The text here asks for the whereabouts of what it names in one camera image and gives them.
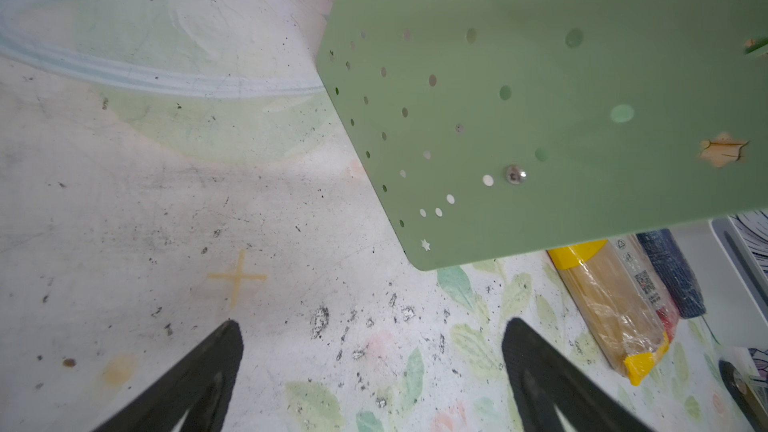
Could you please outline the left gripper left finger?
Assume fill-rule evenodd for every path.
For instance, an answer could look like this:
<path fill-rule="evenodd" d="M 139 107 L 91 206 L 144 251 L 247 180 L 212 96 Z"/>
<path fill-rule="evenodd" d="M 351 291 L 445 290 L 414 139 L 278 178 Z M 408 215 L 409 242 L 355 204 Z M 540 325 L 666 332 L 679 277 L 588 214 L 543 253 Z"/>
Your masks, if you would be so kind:
<path fill-rule="evenodd" d="M 98 431 L 220 431 L 244 351 L 227 320 Z"/>

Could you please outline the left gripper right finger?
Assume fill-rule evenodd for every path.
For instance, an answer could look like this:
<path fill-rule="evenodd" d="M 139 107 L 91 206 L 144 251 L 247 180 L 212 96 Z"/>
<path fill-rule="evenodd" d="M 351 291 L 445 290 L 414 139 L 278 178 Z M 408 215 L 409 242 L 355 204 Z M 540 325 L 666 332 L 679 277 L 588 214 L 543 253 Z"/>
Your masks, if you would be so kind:
<path fill-rule="evenodd" d="M 647 431 L 524 320 L 505 329 L 502 353 L 525 431 L 562 431 L 565 417 L 577 431 Z"/>

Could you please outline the yellow spaghetti bag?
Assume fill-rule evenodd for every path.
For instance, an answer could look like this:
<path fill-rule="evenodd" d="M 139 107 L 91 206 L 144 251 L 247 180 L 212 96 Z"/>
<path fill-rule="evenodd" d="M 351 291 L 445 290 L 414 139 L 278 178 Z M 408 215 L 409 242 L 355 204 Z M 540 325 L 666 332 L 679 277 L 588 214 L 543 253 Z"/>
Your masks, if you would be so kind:
<path fill-rule="evenodd" d="M 640 385 L 670 342 L 609 240 L 547 251 L 611 367 Z"/>

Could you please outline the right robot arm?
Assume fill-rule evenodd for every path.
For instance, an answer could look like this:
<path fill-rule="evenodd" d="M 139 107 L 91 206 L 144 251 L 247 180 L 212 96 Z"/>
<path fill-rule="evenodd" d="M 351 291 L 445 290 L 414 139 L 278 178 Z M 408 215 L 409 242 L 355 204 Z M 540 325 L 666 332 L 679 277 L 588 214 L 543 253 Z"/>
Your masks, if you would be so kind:
<path fill-rule="evenodd" d="M 726 347 L 718 370 L 739 414 L 754 431 L 767 430 L 767 350 Z"/>

